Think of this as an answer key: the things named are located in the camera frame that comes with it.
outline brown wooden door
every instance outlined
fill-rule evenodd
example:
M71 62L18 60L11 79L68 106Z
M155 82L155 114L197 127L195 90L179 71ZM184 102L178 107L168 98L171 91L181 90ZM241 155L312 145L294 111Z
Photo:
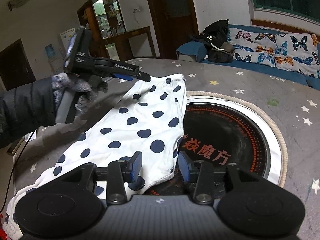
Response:
M0 76L6 90L36 81L21 40L0 52Z
M176 59L176 49L198 34L193 0L148 0L161 58Z

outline orange butterfly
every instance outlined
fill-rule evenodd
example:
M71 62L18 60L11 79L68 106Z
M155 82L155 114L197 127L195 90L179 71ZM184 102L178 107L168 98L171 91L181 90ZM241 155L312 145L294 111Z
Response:
M315 35L315 34L310 34L311 35L311 38L312 38L312 44L313 44L313 46L317 46L317 43L318 43L318 41L317 41L317 36Z
M285 64L287 65L287 63L288 63L288 64L291 65L291 66L294 65L294 63L293 63L293 61L292 61L292 60L293 60L292 57L285 57L285 58L283 58L283 57L276 57L275 59L276 59L276 61L277 61L278 64L283 64L283 63L285 63Z
M260 45L257 46L257 52L266 52L266 53L268 53L270 55L274 55L273 48L271 48L271 47L269 47L269 48L264 47L263 48Z

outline polka dot cloth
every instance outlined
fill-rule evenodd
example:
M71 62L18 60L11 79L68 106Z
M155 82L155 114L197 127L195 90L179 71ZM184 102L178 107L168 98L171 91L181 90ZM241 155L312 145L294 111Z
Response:
M17 202L35 188L85 163L104 167L119 159L129 160L136 151L141 151L142 169L137 181L124 184L128 198L173 178L186 106L182 74L151 77L150 82L137 81L99 122L79 134L78 140L57 159L54 167L12 198L4 230L13 240L19 239L22 234L13 216ZM105 199L106 182L98 181L94 193Z

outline black puffer jacket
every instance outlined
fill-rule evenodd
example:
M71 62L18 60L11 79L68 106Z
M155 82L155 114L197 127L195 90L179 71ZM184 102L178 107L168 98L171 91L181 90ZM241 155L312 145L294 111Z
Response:
M0 95L0 148L42 126L55 125L51 77Z

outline butterfly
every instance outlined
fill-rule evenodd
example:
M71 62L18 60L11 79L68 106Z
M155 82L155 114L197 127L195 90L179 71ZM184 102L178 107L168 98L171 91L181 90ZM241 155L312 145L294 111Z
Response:
M299 69L299 72L304 76L308 76L308 77L314 77L315 76L314 74L311 74L311 75L305 74L301 69Z
M266 52L266 53L268 53L268 54L270 54L270 55L273 55L273 54L274 54L274 53L273 53L273 48L271 48L271 47L269 47L269 48L267 48L267 47L262 47L262 46L260 46L260 45L257 46L257 52Z
M251 62L251 56L250 55L247 55L245 58L241 58L241 56L238 54L238 53L235 53L235 58L237 60L241 60L241 61L244 61L244 62Z
M319 65L319 57L316 53L312 52L313 57L315 58L316 64Z
M273 57L269 54L260 53L258 57L258 64L261 64L265 59L269 60L272 65L275 64Z
M228 29L227 40L228 40L228 41L231 41L230 29Z
M315 35L315 34L310 34L310 36L311 36L311 38L312 38L312 44L313 44L313 46L317 46L317 43L318 43L318 41L317 41L317 36Z
M255 38L255 40L256 41L260 41L260 40L262 40L264 38L268 38L272 42L277 43L275 35L274 34L269 34L269 33L259 33L259 35Z
M307 57L307 58L304 58L304 59L301 59L299 57L293 57L293 59L295 61L298 61L301 64L308 65L308 66L311 66L311 62L313 62L313 58L312 57Z
M251 39L250 33L244 33L242 31L239 31L238 34L235 36L236 39L245 39L246 41L253 42Z
M292 35L290 36L290 38L293 42L293 50L298 50L299 47L302 47L304 51L308 51L307 36L303 36L300 42Z
M293 63L293 61L292 61L292 57L285 57L285 58L283 58L283 57L276 57L276 61L277 61L277 63L278 64L283 64L283 63L285 63L286 65L287 65L287 63L289 64L289 65L291 65L291 66L293 66L294 65L294 63Z
M240 45L238 45L238 44L235 44L235 45L233 45L234 47L235 47L235 49L244 49L244 50L246 50L246 51L250 51L250 52L254 52L254 50L253 49L251 49L251 48L249 48L249 47L245 47L245 46L240 46Z
M287 56L288 52L286 51L286 49L288 49L288 42L287 41L282 43L281 47L279 47L278 44L276 44L276 52L275 53Z

